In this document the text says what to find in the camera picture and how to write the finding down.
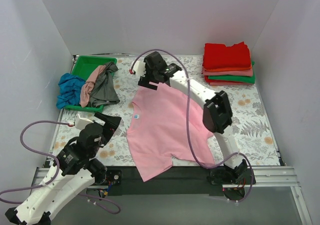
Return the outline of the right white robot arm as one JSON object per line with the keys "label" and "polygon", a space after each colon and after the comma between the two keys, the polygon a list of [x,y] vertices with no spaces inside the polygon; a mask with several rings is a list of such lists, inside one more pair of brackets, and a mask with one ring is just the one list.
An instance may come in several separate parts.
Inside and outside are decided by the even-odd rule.
{"label": "right white robot arm", "polygon": [[215,92],[195,81],[188,74],[186,66],[178,59],[176,63],[167,64],[161,50],[151,49],[136,58],[130,67],[130,73],[140,77],[138,85],[156,90],[159,83],[166,84],[187,96],[187,101],[196,102],[202,109],[202,122],[212,132],[223,155],[223,161],[213,166],[205,165],[199,159],[195,161],[205,169],[216,169],[223,165],[223,172],[231,183],[243,181],[249,161],[240,152],[233,135],[231,109],[225,91]]}

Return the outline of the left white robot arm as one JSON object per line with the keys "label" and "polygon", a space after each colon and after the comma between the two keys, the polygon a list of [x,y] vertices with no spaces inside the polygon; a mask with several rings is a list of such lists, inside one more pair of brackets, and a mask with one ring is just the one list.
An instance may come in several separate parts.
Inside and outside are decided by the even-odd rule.
{"label": "left white robot arm", "polygon": [[31,194],[16,207],[9,208],[5,216],[15,225],[49,225],[58,212],[73,198],[91,185],[102,188],[99,199],[104,200],[111,186],[119,185],[120,170],[108,171],[97,158],[113,137],[121,117],[96,112],[94,117],[104,124],[76,115],[66,126],[80,132],[71,138],[58,155],[39,185],[30,187]]}

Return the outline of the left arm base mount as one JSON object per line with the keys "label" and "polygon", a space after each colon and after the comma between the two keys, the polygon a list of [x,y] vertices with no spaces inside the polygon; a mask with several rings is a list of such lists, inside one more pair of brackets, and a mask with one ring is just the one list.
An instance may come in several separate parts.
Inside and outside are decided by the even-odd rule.
{"label": "left arm base mount", "polygon": [[105,172],[105,175],[99,177],[98,182],[94,182],[91,187],[91,190],[96,191],[101,201],[102,198],[106,198],[110,190],[113,187],[118,187],[121,185],[122,181],[122,171],[120,169],[108,169]]}

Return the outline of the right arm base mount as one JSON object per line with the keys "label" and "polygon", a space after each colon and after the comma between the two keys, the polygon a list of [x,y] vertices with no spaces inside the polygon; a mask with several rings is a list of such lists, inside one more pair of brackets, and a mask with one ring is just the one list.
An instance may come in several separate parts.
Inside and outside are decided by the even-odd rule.
{"label": "right arm base mount", "polygon": [[223,196],[238,203],[246,197],[246,186],[256,184],[256,178],[249,168],[242,173],[234,173],[226,167],[217,167],[209,170],[207,180],[211,185],[221,186]]}

